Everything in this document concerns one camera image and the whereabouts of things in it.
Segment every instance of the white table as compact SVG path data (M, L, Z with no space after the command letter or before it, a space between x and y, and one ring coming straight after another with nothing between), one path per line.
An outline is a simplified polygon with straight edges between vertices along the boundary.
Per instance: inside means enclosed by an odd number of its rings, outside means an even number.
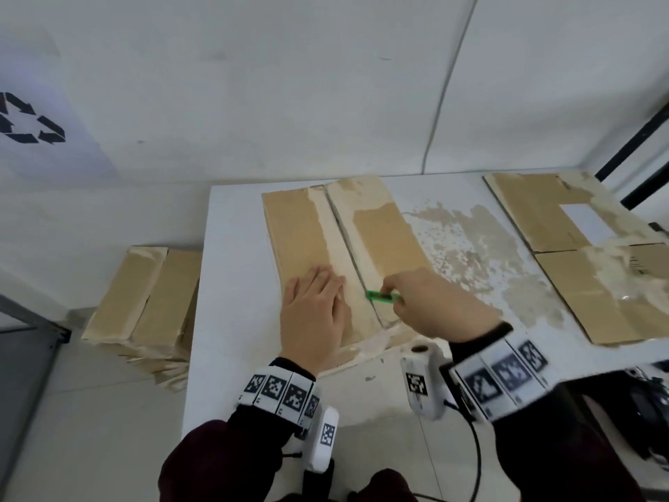
M383 179L439 272L468 282L516 328L524 321L537 346L571 378L669 359L669 339L592 345L481 176ZM212 188L184 434L205 421L226 419L255 368L280 350L280 285L260 194L319 183ZM457 259L461 264L453 264ZM410 413L397 350L323 378L321 385L324 400L339 409L342 425Z

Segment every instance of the white label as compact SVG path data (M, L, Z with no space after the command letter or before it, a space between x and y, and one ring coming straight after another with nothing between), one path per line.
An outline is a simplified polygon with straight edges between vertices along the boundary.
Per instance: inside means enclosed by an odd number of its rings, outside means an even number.
M591 245L598 245L605 239L616 237L615 232L606 225L590 204L560 204L560 207Z

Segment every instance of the wrist strap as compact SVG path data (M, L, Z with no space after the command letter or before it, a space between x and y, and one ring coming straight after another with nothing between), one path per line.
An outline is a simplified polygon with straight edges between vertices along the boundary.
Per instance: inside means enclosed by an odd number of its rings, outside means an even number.
M548 356L519 331L458 363L450 375L487 421L536 402L561 382Z
M321 401L319 394L316 383L305 376L267 366L251 377L237 405L253 405L308 430Z

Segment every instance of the right hand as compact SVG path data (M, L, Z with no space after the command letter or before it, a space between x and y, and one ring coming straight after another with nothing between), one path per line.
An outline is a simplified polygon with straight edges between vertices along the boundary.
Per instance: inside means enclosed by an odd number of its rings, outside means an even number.
M485 335L502 321L497 310L426 268L392 274L381 292L397 289L397 316L417 333L462 343Z

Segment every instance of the hand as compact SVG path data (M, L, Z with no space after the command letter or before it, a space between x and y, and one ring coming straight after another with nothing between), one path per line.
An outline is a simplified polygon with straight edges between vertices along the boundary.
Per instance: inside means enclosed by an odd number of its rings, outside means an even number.
M314 266L286 285L281 308L281 357L317 376L341 344L346 278L331 266Z
M397 289L397 316L417 333L461 343L485 335L502 321L497 310L426 268L386 276L381 292Z

